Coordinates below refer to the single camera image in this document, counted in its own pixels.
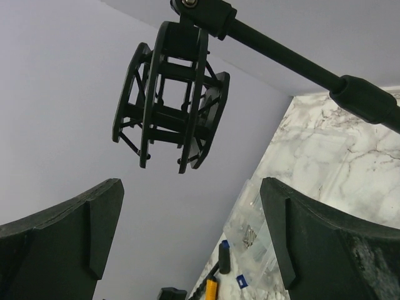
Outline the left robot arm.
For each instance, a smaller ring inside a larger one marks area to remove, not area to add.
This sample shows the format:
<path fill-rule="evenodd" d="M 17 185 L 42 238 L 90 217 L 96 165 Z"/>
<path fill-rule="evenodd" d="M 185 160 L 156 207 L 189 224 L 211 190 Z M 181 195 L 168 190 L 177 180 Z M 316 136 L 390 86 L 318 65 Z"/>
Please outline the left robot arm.
<path fill-rule="evenodd" d="M 185 300 L 188 292 L 175 287 L 162 287 L 157 300 Z"/>

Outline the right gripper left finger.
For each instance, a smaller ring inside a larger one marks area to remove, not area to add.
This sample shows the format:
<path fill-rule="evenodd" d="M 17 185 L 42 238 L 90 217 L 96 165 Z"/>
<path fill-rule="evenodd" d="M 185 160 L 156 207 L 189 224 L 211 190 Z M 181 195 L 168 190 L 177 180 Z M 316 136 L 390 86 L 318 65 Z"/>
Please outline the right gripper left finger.
<path fill-rule="evenodd" d="M 107 179 L 80 195 L 1 225 L 1 299 L 92 299 L 124 198 Z"/>

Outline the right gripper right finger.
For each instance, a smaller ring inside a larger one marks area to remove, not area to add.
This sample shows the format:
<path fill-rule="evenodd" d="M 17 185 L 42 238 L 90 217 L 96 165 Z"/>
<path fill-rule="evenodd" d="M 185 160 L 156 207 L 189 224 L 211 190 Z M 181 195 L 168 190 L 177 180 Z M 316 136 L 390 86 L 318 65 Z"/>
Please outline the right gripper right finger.
<path fill-rule="evenodd" d="M 399 299 L 399 230 L 314 200 L 274 177 L 262 208 L 291 299 Z"/>

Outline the black round-base shock-mount stand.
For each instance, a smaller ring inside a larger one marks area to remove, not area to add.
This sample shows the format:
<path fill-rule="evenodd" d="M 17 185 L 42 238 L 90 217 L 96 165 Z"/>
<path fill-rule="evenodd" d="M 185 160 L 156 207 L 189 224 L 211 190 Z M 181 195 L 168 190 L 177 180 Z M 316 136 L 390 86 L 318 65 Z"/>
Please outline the black round-base shock-mount stand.
<path fill-rule="evenodd" d="M 394 96 L 369 81 L 337 76 L 249 27 L 226 1 L 171 1 L 178 22 L 165 21 L 154 47 L 138 45 L 127 68 L 112 125 L 112 140 L 125 142 L 145 168 L 149 145 L 181 150 L 179 172 L 197 169 L 208 156 L 226 107 L 227 72 L 209 61 L 209 38 L 230 37 L 321 86 L 342 109 L 369 124 L 399 131 Z"/>

